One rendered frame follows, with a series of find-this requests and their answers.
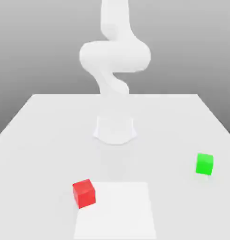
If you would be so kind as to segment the small red cube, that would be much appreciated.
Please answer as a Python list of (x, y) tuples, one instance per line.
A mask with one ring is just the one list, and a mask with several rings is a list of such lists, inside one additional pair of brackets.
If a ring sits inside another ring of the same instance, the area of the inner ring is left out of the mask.
[(89, 179), (73, 183), (73, 195), (78, 208), (92, 205), (96, 203), (96, 192)]

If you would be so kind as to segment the small green cube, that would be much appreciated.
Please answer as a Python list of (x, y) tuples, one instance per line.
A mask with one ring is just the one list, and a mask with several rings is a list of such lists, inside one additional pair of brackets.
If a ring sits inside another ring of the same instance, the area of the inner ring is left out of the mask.
[(210, 176), (214, 165), (214, 157), (210, 154), (198, 153), (195, 172)]

